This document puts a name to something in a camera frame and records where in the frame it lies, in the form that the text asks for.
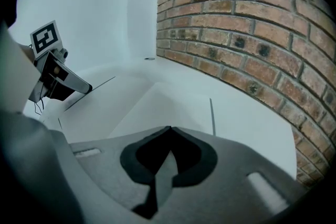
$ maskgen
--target gray surface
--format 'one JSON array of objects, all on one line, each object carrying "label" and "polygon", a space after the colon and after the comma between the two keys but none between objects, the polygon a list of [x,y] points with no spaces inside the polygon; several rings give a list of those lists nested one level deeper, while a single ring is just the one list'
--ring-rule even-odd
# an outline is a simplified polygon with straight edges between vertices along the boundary
[{"label": "gray surface", "polygon": [[175,159],[168,157],[163,173],[158,174],[163,190],[159,194],[161,207],[151,220],[146,220],[129,208],[144,201],[148,187],[132,182],[119,159],[126,145],[161,127],[74,144],[74,151],[101,151],[80,159],[75,158],[61,132],[49,131],[23,115],[2,113],[0,127],[4,156],[18,180],[63,220],[76,219],[79,212],[85,223],[260,223],[273,214],[246,177],[253,172],[259,172],[288,204],[304,194],[289,175],[250,148],[181,129],[215,149],[217,166],[199,185],[173,188],[169,195]]},{"label": "gray surface", "polygon": [[[79,162],[91,179],[110,197],[127,208],[145,201],[144,186],[131,183],[119,164],[122,149],[160,128],[106,140],[72,144],[74,151],[98,148],[101,154]],[[210,144],[218,155],[212,174],[194,187],[173,188],[151,221],[158,223],[259,223],[273,214],[257,195],[247,175],[260,172],[288,204],[303,195],[303,189],[285,172],[242,144],[198,131],[181,129]],[[166,165],[173,165],[168,158]]]}]

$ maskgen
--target cable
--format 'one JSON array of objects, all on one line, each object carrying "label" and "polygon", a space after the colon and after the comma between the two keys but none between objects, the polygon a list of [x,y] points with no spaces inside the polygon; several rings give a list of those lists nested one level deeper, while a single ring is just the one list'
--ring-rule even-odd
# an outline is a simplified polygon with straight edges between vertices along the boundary
[{"label": "cable", "polygon": [[41,116],[40,113],[37,113],[37,112],[36,112],[36,103],[34,103],[34,106],[35,106],[35,113]]},{"label": "cable", "polygon": [[42,114],[42,110],[41,110],[41,108],[40,108],[40,106],[38,105],[38,104],[36,104],[37,105],[37,107],[40,109],[40,112],[41,112],[41,114]]}]

